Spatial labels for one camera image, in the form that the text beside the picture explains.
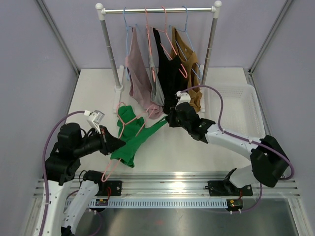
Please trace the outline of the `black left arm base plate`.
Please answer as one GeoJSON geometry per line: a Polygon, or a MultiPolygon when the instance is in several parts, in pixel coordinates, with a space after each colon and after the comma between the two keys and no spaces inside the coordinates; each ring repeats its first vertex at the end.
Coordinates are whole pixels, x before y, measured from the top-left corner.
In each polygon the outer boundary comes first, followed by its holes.
{"type": "Polygon", "coordinates": [[[101,182],[99,185],[99,191],[97,196],[121,196],[122,192],[122,181],[120,180],[108,180],[106,182],[101,182]]]}

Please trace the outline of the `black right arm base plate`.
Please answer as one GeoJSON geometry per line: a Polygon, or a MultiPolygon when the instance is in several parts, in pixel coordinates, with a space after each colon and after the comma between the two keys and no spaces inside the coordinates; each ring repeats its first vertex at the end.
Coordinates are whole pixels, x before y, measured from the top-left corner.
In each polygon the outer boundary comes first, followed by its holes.
{"type": "Polygon", "coordinates": [[[235,187],[229,181],[223,180],[210,180],[204,186],[204,189],[209,191],[211,197],[223,197],[223,196],[253,196],[252,186],[245,185],[242,188],[235,187]]]}

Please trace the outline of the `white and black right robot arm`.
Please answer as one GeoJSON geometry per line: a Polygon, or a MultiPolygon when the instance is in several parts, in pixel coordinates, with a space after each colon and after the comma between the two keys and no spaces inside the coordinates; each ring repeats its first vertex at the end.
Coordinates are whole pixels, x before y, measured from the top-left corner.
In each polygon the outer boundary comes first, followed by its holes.
{"type": "Polygon", "coordinates": [[[211,196],[237,196],[254,183],[275,187],[289,167],[289,160],[274,137],[250,139],[231,134],[215,121],[201,118],[187,102],[171,108],[166,120],[170,127],[183,128],[196,141],[221,146],[250,161],[244,168],[229,171],[223,180],[209,183],[211,196]]]}

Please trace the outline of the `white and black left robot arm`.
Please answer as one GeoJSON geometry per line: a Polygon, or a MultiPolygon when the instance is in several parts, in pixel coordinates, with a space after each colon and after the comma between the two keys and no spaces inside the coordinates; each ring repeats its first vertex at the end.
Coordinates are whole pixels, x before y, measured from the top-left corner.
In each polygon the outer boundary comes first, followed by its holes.
{"type": "Polygon", "coordinates": [[[74,199],[65,207],[67,194],[80,167],[80,158],[99,151],[109,155],[126,143],[112,136],[105,126],[92,129],[90,136],[82,135],[77,123],[60,128],[57,142],[43,162],[44,192],[35,235],[73,236],[92,198],[106,191],[106,183],[98,171],[87,171],[74,199]]]}

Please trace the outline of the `mauve pink tank top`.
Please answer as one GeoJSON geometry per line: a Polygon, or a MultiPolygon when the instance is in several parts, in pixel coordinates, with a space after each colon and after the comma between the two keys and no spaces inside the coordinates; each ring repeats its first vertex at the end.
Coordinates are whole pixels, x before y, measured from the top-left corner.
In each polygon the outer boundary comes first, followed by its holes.
{"type": "Polygon", "coordinates": [[[142,59],[135,27],[131,28],[131,42],[125,58],[125,66],[130,80],[129,95],[137,101],[151,119],[159,118],[163,114],[162,106],[151,100],[152,86],[142,59]]]}

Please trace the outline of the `green tank top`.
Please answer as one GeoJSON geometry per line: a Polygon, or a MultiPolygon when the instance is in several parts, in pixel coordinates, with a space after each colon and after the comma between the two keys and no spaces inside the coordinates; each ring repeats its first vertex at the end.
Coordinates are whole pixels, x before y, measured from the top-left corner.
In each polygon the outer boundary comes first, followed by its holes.
{"type": "Polygon", "coordinates": [[[120,139],[126,142],[126,145],[114,151],[111,154],[111,160],[119,160],[124,165],[133,168],[135,166],[135,154],[140,146],[146,140],[155,134],[161,127],[167,124],[165,118],[161,118],[158,122],[150,127],[146,127],[143,117],[137,118],[133,108],[128,106],[121,106],[118,109],[119,120],[117,126],[119,127],[120,139]]]}

